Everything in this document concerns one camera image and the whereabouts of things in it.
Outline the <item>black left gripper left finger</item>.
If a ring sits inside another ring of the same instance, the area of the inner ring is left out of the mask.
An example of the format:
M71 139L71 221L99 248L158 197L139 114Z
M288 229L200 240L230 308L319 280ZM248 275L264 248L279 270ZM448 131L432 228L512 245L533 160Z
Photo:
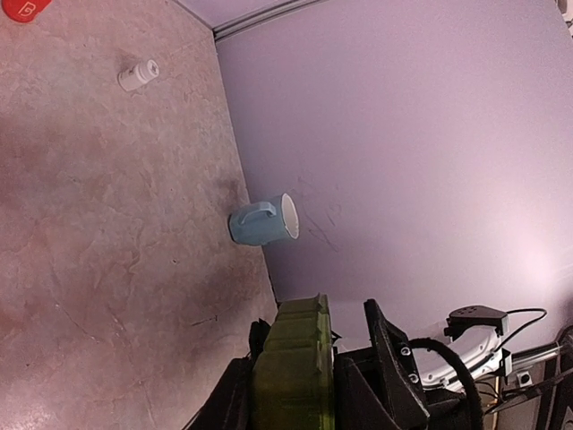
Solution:
M253 362L249 357L232 359L205 403L184 429L250 429L252 369Z

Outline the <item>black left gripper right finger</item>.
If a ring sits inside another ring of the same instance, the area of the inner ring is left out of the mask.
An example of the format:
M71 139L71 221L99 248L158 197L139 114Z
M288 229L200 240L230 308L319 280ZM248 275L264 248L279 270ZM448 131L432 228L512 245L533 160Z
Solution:
M430 412L410 340L375 300L363 308L370 346L334 359L336 428L427 428Z

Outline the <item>green pill organizer box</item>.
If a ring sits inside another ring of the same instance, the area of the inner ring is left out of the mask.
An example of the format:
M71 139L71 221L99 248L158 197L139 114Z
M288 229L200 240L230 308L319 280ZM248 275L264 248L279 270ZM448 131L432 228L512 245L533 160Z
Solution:
M282 303L251 382L253 429L333 429L333 347L328 297Z

